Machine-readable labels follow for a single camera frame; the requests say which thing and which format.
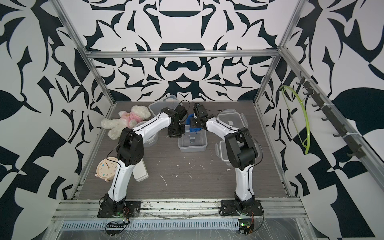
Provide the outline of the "blue cleaning cloth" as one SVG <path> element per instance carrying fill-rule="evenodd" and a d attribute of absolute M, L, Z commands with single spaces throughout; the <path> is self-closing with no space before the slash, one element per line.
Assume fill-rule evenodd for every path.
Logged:
<path fill-rule="evenodd" d="M 189 115 L 187 118 L 186 124 L 190 126 L 190 133 L 197 133 L 202 129 L 202 128 L 198 128 L 194 123 L 194 121 L 195 121 L 195 115 L 194 114 Z"/>

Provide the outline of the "clear rectangular lunch box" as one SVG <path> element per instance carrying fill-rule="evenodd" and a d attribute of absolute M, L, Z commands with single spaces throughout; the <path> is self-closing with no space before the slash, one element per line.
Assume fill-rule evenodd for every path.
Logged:
<path fill-rule="evenodd" d="M 185 125 L 185 130 L 185 133 L 178 141 L 180 151 L 182 153 L 204 152 L 208 145 L 206 131 L 191 131 L 189 125 Z"/>
<path fill-rule="evenodd" d="M 169 108 L 174 110 L 181 101 L 174 95 L 164 97 L 159 101 L 156 101 L 149 105 L 149 110 L 153 116 L 156 116 L 164 108 Z"/>

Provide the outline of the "round clear container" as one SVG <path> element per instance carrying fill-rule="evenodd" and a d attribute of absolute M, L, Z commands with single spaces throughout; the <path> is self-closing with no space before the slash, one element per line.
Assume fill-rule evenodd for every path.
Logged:
<path fill-rule="evenodd" d="M 140 122 L 140 123 L 135 125 L 135 128 L 141 127 L 141 126 L 145 125 L 147 122 L 148 121 Z M 149 147 L 153 146 L 157 142 L 158 138 L 159 138 L 158 133 L 155 133 L 151 137 L 147 137 L 147 141 L 144 142 L 144 148 L 149 148 Z"/>

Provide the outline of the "clear lunch box lid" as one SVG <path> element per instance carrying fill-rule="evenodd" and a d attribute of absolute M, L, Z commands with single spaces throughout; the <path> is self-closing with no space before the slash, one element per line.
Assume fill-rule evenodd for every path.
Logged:
<path fill-rule="evenodd" d="M 216 144 L 215 151 L 219 159 L 221 159 L 227 166 L 232 166 L 229 161 L 225 141 L 220 141 L 218 144 Z"/>
<path fill-rule="evenodd" d="M 235 109 L 224 110 L 218 114 L 218 119 L 231 127 L 238 129 L 248 128 L 248 121 L 243 113 L 238 113 Z"/>

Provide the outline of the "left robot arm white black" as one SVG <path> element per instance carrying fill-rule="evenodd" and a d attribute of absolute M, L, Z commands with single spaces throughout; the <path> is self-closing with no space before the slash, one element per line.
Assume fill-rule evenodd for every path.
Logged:
<path fill-rule="evenodd" d="M 135 165 L 144 157 L 144 143 L 160 130 L 167 128 L 170 138 L 180 138 L 185 133 L 182 120 L 188 115 L 184 106 L 178 105 L 174 110 L 163 108 L 155 117 L 142 126 L 125 128 L 116 147 L 117 171 L 108 193 L 104 196 L 102 208 L 110 215 L 123 213 L 129 180 Z"/>

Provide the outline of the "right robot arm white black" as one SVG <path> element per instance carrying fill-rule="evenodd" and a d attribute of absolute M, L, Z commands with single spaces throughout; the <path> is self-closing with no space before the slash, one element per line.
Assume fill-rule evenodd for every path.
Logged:
<path fill-rule="evenodd" d="M 254 201 L 252 173 L 259 156 L 255 143 L 247 128 L 235 128 L 218 117 L 208 114 L 206 108 L 197 103 L 193 106 L 194 118 L 191 126 L 202 128 L 223 139 L 229 161 L 236 170 L 235 201 L 238 208 L 244 210 L 249 208 Z"/>

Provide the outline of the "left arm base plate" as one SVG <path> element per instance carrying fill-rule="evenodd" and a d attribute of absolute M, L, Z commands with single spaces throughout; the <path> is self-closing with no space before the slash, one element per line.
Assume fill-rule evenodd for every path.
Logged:
<path fill-rule="evenodd" d="M 103 201 L 99 208 L 98 218 L 123 217 L 130 218 L 141 211 L 141 201 L 125 201 L 119 203 L 108 203 Z"/>

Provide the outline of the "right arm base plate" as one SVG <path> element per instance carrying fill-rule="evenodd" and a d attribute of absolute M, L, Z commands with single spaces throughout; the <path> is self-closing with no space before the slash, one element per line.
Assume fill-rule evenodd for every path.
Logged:
<path fill-rule="evenodd" d="M 264 214 L 261 202 L 256 199 L 247 201 L 235 200 L 221 200 L 221 208 L 219 215 L 222 217 L 227 216 L 262 216 Z"/>

